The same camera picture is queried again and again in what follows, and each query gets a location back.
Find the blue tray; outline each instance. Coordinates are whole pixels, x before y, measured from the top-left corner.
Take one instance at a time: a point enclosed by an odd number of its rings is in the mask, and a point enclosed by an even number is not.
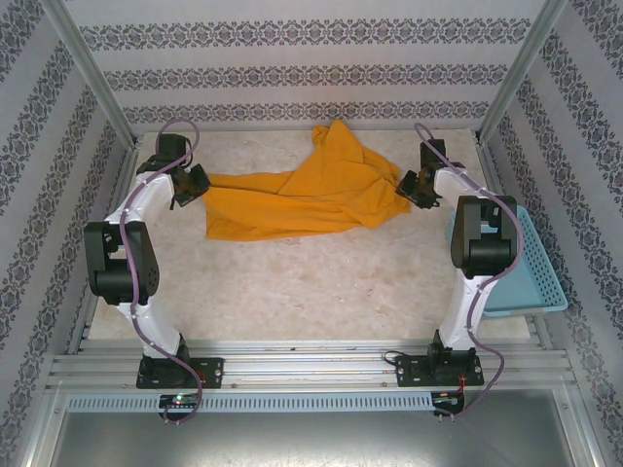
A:
[[[453,211],[446,227],[446,239],[449,244],[455,217],[456,212]],[[485,316],[490,318],[514,316],[525,314],[524,310],[534,308],[540,308],[543,312],[567,309],[567,297],[524,206],[517,206],[517,217],[524,229],[526,253],[519,266],[503,277],[489,295]],[[495,229],[483,226],[482,232],[495,232]]]

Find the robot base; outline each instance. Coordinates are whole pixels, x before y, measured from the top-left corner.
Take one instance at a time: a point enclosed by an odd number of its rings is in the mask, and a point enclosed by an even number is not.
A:
[[[176,357],[190,365],[202,379],[202,388],[220,389],[223,381],[222,358],[191,358],[184,338],[180,337]],[[139,389],[196,388],[197,382],[185,369],[168,358],[143,355],[138,367],[136,387]]]
[[[444,347],[435,332],[426,355],[399,355],[394,360],[399,387],[482,386],[485,383],[476,350]]]

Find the rectangular base plate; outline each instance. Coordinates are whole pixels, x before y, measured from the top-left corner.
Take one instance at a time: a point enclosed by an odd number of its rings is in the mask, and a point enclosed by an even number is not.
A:
[[[191,367],[199,374],[202,379],[203,389],[220,389],[223,382],[223,367],[225,360],[222,358],[191,358]],[[164,381],[153,380],[141,377],[139,373],[136,377],[136,387],[139,389],[177,389],[177,388],[197,388],[197,382],[193,377],[182,386],[171,387]]]
[[[460,376],[465,377],[466,386],[485,384],[480,358],[471,357],[469,365],[440,365],[434,375],[430,371],[430,361],[426,355],[398,356],[394,362],[399,387],[459,386]]]

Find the marble surface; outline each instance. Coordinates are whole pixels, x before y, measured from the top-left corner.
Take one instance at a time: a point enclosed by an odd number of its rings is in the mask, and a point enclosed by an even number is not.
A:
[[[356,131],[359,141],[419,169],[414,131]],[[215,131],[195,153],[209,173],[296,168],[312,152],[310,131]],[[448,155],[484,177],[469,130],[437,130]],[[148,133],[139,161],[154,152]],[[442,322],[455,269],[444,229],[451,212],[412,209],[376,230],[261,242],[205,238],[199,200],[165,210],[148,226],[161,269],[158,297],[187,339],[220,341],[429,339]],[[483,321],[483,338],[527,339],[524,318]],[[89,339],[136,339],[124,316],[100,300]]]

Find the patterned wallpaper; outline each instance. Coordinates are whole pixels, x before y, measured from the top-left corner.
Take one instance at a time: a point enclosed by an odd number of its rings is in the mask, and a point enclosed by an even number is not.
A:
[[[490,141],[567,294],[568,311],[546,321],[607,465],[623,464],[622,4],[567,4]]]
[[[0,2],[0,466],[18,461],[49,357],[87,292],[85,224],[110,210],[124,153],[36,0]]]
[[[476,128],[543,0],[70,1],[136,132]]]

